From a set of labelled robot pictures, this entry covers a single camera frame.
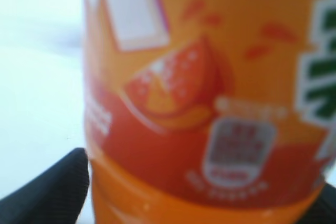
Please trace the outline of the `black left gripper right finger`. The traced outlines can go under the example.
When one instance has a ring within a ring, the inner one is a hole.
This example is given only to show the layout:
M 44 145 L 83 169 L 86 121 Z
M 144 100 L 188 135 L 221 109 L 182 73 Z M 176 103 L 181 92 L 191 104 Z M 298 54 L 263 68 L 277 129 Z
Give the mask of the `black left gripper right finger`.
M 326 183 L 317 200 L 299 220 L 301 224 L 335 224 L 335 187 Z

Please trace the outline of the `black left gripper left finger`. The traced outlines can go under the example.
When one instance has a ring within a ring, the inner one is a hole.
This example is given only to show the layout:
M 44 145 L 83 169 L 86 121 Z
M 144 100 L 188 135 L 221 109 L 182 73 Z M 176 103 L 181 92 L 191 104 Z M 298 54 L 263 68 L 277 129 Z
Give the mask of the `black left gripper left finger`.
M 76 223 L 88 189 L 88 157 L 75 148 L 1 199 L 1 223 Z

